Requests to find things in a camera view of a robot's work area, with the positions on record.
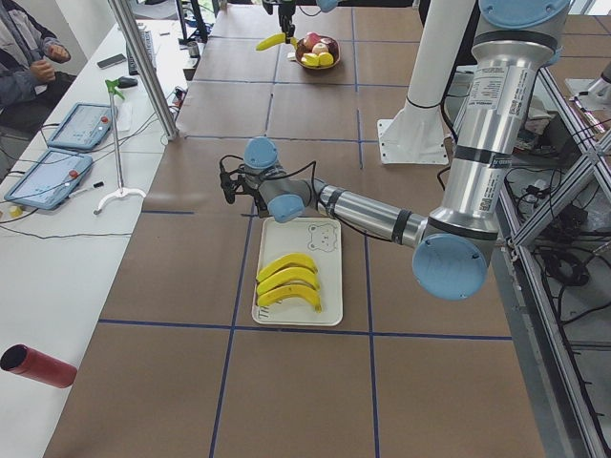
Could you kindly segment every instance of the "black band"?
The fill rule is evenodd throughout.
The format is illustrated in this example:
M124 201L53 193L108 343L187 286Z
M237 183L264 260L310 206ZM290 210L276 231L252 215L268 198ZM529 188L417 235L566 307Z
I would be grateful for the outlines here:
M408 224L410 216L410 210L401 209L399 212L397 220L394 222L394 227L392 228L392 236L390 236L394 243L398 243L399 245L403 244L403 231L405 231L405 226Z
M433 219L431 217L429 217L428 224L429 226L439 229L442 232L464 237L465 239L496 240L496 237L498 236L498 233L479 232L460 226L452 226L446 222L441 222L438 219Z
M469 146L461 145L456 146L454 159L464 159L470 160L471 162L488 164L492 169L506 169L512 166L511 155L504 155L490 150L480 150L478 148L470 148Z
M333 193L331 194L331 197L328 198L328 202L327 202L327 215L329 215L330 218L334 218L335 217L335 204L337 203L337 201L339 200L340 196L345 192L345 189L343 188L336 188L335 191L333 191Z
M556 52L558 48L558 41L556 38L545 33L539 33L538 31L487 31L478 35L474 40L474 46L489 41L523 41L530 43L538 43L548 47L553 52Z
M441 102L435 103L434 105L431 105L430 107L425 107L424 105L418 105L417 103L413 103L409 97L406 97L406 99L408 100L408 102L410 103L410 105L413 105L416 108L421 108L423 110L429 110L431 108L435 108L438 107L439 105L441 105Z

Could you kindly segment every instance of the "white desk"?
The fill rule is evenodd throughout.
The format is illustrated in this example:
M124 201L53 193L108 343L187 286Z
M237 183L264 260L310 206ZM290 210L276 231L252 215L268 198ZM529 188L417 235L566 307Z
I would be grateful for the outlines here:
M165 94L176 86L186 87L182 66L188 58L179 52L178 24L155 21L147 25L156 43L158 78ZM125 53L125 41L115 26L101 43L70 91L57 105L47 123L59 122L76 102L109 103L105 79L127 74L127 63L101 70L95 63L116 53ZM130 135L153 114L143 84L124 90L133 105ZM112 145L112 135L104 144ZM166 139L158 121L143 134L121 146L125 186L148 191ZM13 170L26 171L45 151L37 135ZM109 203L95 216L100 199L116 189L115 156L93 153L95 163L81 187L98 181L105 185L82 193L58 209L38 211L23 220L4 224L10 229L40 236L67 234L130 234L136 224L142 199L128 197ZM3 197L18 177L7 177L0 185ZM2 220L10 219L9 203L0 203ZM36 239L0 229L0 352L14 344L26 344L79 366L99 312L123 257L129 236ZM0 371L0 444L2 456L42 456L53 434L70 389L58 389Z

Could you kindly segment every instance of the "dark red can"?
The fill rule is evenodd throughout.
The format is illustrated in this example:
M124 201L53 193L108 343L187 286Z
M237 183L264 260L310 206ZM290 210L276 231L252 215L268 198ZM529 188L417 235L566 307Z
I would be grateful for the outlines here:
M76 367L23 344L14 345L4 352L0 367L22 377L43 384L65 388L74 382Z

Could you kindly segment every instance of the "hand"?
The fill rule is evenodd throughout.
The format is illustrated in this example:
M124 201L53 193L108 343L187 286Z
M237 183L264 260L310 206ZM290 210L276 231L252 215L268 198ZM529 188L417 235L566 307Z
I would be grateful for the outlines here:
M64 62L68 62L70 60L70 54L66 51L66 48L59 45L50 45L49 46L49 58L63 64Z
M30 72L41 83L55 81L55 69L46 60L37 60L30 65Z

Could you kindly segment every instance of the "brown table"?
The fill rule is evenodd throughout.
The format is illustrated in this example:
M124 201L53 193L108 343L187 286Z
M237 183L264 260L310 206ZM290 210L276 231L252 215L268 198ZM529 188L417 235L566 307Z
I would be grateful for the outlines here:
M218 159L251 136L273 138L287 170L316 159L328 182L422 215L442 197L440 167L382 166L377 147L375 121L404 103L416 12L294 20L340 40L336 68L254 52L277 31L261 7L220 13L46 458L544 456L492 272L443 302L409 249L345 228L338 326L250 317L262 222L248 198L224 202ZM571 19L567 52L611 52L609 27Z

